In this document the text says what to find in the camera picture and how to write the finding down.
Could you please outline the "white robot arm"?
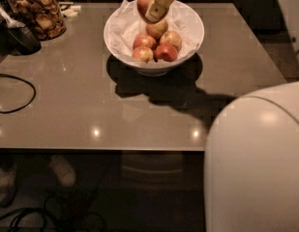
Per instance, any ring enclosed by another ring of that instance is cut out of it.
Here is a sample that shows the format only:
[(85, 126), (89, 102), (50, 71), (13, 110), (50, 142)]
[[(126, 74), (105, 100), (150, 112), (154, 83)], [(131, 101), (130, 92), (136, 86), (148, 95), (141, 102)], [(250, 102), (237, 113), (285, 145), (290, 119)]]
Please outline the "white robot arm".
[(215, 56), (237, 98), (207, 135), (206, 232), (299, 232), (299, 81), (271, 76), (238, 41)]

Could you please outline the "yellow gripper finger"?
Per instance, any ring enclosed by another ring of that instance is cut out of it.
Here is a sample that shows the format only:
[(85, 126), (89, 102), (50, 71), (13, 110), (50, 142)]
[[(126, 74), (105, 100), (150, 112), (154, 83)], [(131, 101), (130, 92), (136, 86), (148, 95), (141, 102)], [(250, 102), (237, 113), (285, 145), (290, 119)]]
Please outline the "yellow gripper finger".
[(170, 5), (174, 1), (175, 0), (149, 0), (145, 18), (149, 22), (159, 22), (166, 16)]

